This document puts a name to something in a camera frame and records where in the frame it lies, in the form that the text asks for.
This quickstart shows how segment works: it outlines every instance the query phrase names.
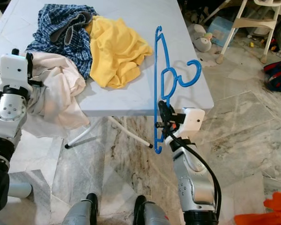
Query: checkered fabric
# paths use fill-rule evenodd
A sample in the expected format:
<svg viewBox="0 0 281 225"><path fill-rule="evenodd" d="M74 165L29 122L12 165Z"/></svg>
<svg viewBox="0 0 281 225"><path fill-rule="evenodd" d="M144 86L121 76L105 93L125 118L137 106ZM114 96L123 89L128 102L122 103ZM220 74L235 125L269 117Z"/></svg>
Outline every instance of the checkered fabric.
<svg viewBox="0 0 281 225"><path fill-rule="evenodd" d="M93 15L97 15L95 9L86 5L45 4L38 13L38 29L33 34L35 40L26 51L66 56L87 79L92 56L89 34L84 27Z"/></svg>

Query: white folding table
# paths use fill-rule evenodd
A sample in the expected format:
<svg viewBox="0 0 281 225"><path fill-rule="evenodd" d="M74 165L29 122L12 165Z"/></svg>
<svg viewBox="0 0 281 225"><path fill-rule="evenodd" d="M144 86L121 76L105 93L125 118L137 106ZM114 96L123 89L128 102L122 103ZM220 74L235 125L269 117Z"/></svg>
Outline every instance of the white folding table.
<svg viewBox="0 0 281 225"><path fill-rule="evenodd" d="M99 15L110 19L123 18L127 26L136 30L154 48L155 30L161 25L167 42L170 65L183 80L195 75L195 67L187 61L197 59L187 27L176 0L11 0L0 19L0 56L13 48L23 52L33 40L37 30L37 14L45 3L85 4L93 6ZM158 46L157 71L165 69L162 45ZM154 57L146 57L141 65L141 75L122 89L100 88L89 79L85 90L77 97L81 109L87 116L139 116L153 115L154 110ZM172 76L166 76L165 89L172 87ZM183 107L196 107L206 111L214 106L203 73L190 88L177 86L171 99L175 111ZM128 135L126 127L122 128ZM146 141L133 138L149 145Z"/></svg>

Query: yellow cloth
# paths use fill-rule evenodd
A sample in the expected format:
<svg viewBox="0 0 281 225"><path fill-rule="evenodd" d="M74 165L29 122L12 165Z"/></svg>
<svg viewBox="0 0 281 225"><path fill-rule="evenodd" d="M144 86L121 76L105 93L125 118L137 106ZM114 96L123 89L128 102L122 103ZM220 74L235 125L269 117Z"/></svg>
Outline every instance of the yellow cloth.
<svg viewBox="0 0 281 225"><path fill-rule="evenodd" d="M101 87L123 88L140 75L140 65L153 50L136 31L117 21L93 16L90 34L93 63L90 77Z"/></svg>

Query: toy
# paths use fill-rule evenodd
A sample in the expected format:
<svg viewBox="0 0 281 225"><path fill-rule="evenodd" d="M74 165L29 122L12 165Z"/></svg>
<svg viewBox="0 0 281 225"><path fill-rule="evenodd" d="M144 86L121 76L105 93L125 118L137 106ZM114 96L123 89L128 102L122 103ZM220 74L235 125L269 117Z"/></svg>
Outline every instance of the toy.
<svg viewBox="0 0 281 225"><path fill-rule="evenodd" d="M200 52L207 52L211 48L212 33L206 33L205 29L198 24L192 24L188 27L191 40Z"/></svg>

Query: marble floor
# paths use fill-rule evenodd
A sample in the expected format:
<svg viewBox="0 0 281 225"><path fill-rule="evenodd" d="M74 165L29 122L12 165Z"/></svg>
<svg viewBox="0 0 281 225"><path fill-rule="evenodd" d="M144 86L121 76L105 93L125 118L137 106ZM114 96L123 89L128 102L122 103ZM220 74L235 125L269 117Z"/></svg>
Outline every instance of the marble floor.
<svg viewBox="0 0 281 225"><path fill-rule="evenodd" d="M234 224L235 214L265 212L264 199L281 191L281 93L265 89L258 58L262 49L249 48L248 41L237 35L221 65L206 63L217 57L217 46L198 52L214 108L193 141L222 187L223 225ZM279 60L269 52L268 62ZM9 197L0 225L60 224L71 205L89 192L99 198L99 225L131 225L140 194L159 204L173 225L183 224L171 151L157 155L106 118L90 120L91 133L71 149L61 138L23 133L10 177L30 182L34 194ZM129 117L127 124L153 141L152 117ZM70 131L68 139L84 129Z"/></svg>

